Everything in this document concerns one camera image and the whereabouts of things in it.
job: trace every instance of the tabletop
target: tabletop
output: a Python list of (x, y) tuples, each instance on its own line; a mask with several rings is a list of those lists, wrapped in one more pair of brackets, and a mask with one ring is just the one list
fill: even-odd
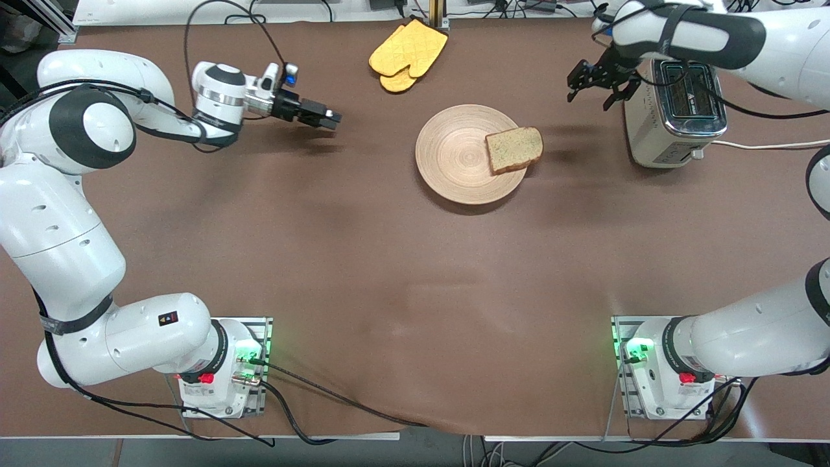
[[(268, 26), (300, 66), (296, 90), (343, 113), (335, 133), (256, 121), (214, 155), (139, 134), (123, 164), (86, 176), (127, 260), (116, 302), (192, 292), (214, 317), (274, 317), (275, 363), (440, 430), (590, 439), (605, 430), (614, 387), (611, 316), (708, 312), (827, 256), (830, 226), (804, 187), (811, 151), (711, 147), (681, 169), (647, 170), (627, 154), (620, 105), (602, 111), (607, 91), (568, 104), (568, 72), (602, 52), (590, 21), (453, 24), (432, 69), (402, 95), (383, 91), (368, 65), (396, 26)], [(182, 35), (85, 28), (75, 47), (154, 61), (188, 109)], [(254, 26), (194, 27), (190, 43), (192, 63), (252, 75), (276, 60)], [(757, 110), (805, 108), (722, 81), (728, 98)], [(436, 196), (414, 158), (427, 120), (469, 103), (537, 127), (545, 147), (512, 195), (476, 208)], [(821, 139), (830, 121), (729, 118), (724, 139), (745, 144)], [(0, 270), (0, 435), (170, 434), (47, 385), (31, 290), (6, 255)], [(826, 439), (828, 378), (763, 378), (731, 435)], [(276, 384), (310, 434), (400, 428)], [(171, 396), (151, 370), (91, 389), (129, 401)], [(612, 435), (625, 436), (617, 408)], [(697, 429), (685, 425), (676, 436)], [(290, 434), (272, 398), (240, 426)], [(661, 427), (639, 420), (632, 435)]]

